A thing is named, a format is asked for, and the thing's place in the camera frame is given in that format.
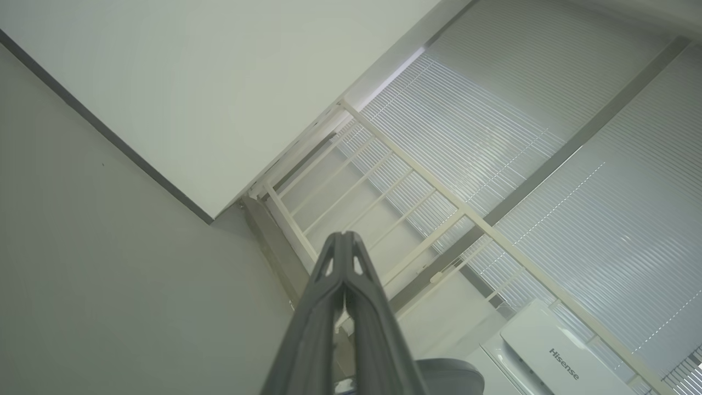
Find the dark rounded object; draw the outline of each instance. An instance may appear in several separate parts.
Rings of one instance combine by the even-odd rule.
[[[416,361],[430,395],[482,395],[485,379],[475,366],[460,359]]]

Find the hisense logo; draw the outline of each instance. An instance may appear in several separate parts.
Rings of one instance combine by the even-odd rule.
[[[580,378],[580,376],[578,376],[578,373],[575,373],[575,370],[571,369],[571,367],[568,366],[566,361],[563,361],[563,358],[561,358],[561,354],[559,354],[558,351],[556,351],[555,349],[551,349],[551,351],[549,352],[551,353],[551,355],[553,355],[553,358],[555,358],[556,361],[561,363],[561,366],[568,370],[568,373],[570,373],[575,380]]]

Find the gray wall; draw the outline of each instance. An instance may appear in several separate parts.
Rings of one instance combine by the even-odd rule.
[[[207,226],[0,46],[0,393],[255,394],[291,314],[237,208]]]

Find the air conditioner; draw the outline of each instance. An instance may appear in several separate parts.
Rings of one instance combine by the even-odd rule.
[[[468,362],[484,395],[633,395],[541,300],[526,305]]]

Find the white railing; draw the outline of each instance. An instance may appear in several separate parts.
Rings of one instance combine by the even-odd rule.
[[[402,308],[401,311],[397,313],[397,318],[399,320],[403,319],[408,312],[412,311],[418,303],[424,300],[428,295],[436,292],[436,290],[441,287],[446,279],[450,278],[454,274],[460,271],[460,269],[468,264],[472,258],[476,257],[485,247],[490,245],[492,242],[497,243],[504,252],[510,255],[520,267],[506,280],[503,284],[496,287],[494,292],[490,294],[487,299],[490,300],[492,297],[497,295],[500,291],[504,290],[514,279],[516,279],[523,272],[530,273],[538,282],[540,282],[549,292],[551,292],[555,298],[551,307],[555,308],[558,304],[563,304],[568,309],[570,309],[583,323],[585,323],[590,330],[595,333],[595,339],[605,343],[609,348],[614,351],[614,353],[621,358],[621,360],[626,363],[634,372],[635,376],[628,381],[628,385],[634,387],[636,384],[640,383],[640,380],[645,381],[654,391],[658,392],[660,395],[673,395],[675,392],[667,384],[661,381],[647,365],[645,365],[637,356],[634,356],[632,352],[627,349],[627,347],[617,339],[612,332],[603,326],[590,312],[585,310],[574,298],[567,292],[563,287],[556,283],[548,274],[546,274],[541,268],[535,265],[530,258],[528,258],[522,251],[517,249],[502,233],[498,232],[495,228],[490,226],[483,218],[476,213],[476,211],[469,206],[462,199],[454,195],[439,179],[430,173],[424,166],[419,164],[415,159],[408,155],[404,150],[402,150],[394,141],[392,141],[388,136],[383,133],[378,127],[373,125],[370,120],[365,118],[361,113],[356,111],[351,105],[346,103],[344,100],[338,102],[338,107],[332,111],[332,114],[338,114],[339,110],[345,110],[351,115],[356,122],[360,123],[368,132],[370,132],[371,137],[363,144],[361,144],[358,149],[356,149],[353,154],[349,155],[346,161],[341,164],[341,166],[335,171],[331,172],[331,175],[327,176],[327,179],[322,181],[314,190],[310,192],[305,199],[290,210],[282,201],[282,197],[285,196],[303,177],[309,174],[329,153],[331,153],[341,141],[344,140],[346,134],[349,133],[352,128],[349,128],[345,133],[340,135],[336,141],[334,141],[324,152],[320,153],[315,160],[313,160],[295,179],[290,181],[285,188],[283,188],[280,193],[277,193],[272,187],[272,178],[269,181],[264,180],[264,188],[266,192],[270,195],[273,203],[276,205],[277,209],[282,213],[285,221],[289,223],[295,236],[299,239],[299,242],[304,247],[305,251],[310,255],[313,261],[317,260],[318,252],[312,246],[312,243],[307,238],[310,229],[315,227],[323,216],[326,216],[338,203],[345,198],[348,193],[356,188],[360,183],[368,179],[368,177],[373,173],[379,166],[382,165],[390,156],[395,155],[399,159],[403,160],[407,165],[409,165],[410,170],[403,174],[399,179],[397,179],[380,197],[375,199],[369,206],[365,207],[360,215],[351,220],[350,223],[346,224],[342,229],[343,231],[348,230],[351,226],[357,223],[364,215],[368,214],[371,209],[373,209],[377,204],[379,204],[384,198],[387,197],[388,193],[395,189],[404,179],[406,179],[411,173],[417,173],[419,176],[424,178],[431,186],[427,194],[425,194],[417,203],[411,207],[407,212],[405,212],[400,219],[391,225],[391,227],[385,229],[381,232],[380,237],[375,240],[366,240],[366,245],[369,250],[372,250],[384,237],[386,237],[392,230],[397,227],[401,222],[403,222],[409,215],[418,209],[431,195],[434,193],[439,193],[443,195],[455,208],[456,211],[451,215],[443,224],[437,227],[437,229],[431,233],[423,242],[421,242],[416,248],[411,250],[403,259],[399,261],[397,265],[392,267],[387,273],[381,276],[381,281],[383,285],[387,285],[390,281],[396,278],[401,272],[407,270],[410,264],[419,257],[424,251],[431,248],[432,244],[436,242],[440,237],[442,237],[456,222],[461,218],[467,217],[476,226],[478,226],[487,236],[490,237],[488,242],[482,243],[475,251],[471,253],[470,256],[465,257],[462,262],[457,265],[451,265],[444,271],[437,273],[430,280],[430,284],[425,287],[422,292],[415,297],[410,303]],[[314,195],[316,195],[322,188],[329,183],[335,175],[337,175],[344,167],[348,166],[349,163],[353,161],[365,148],[369,147],[371,142],[378,141],[382,143],[385,147],[389,149],[389,153],[385,155],[376,166],[370,168],[369,171],[365,172],[361,177],[361,180],[356,182],[346,193],[343,193],[331,206],[321,213],[306,229],[301,229],[294,219],[295,213],[299,212],[302,207],[304,207]]]

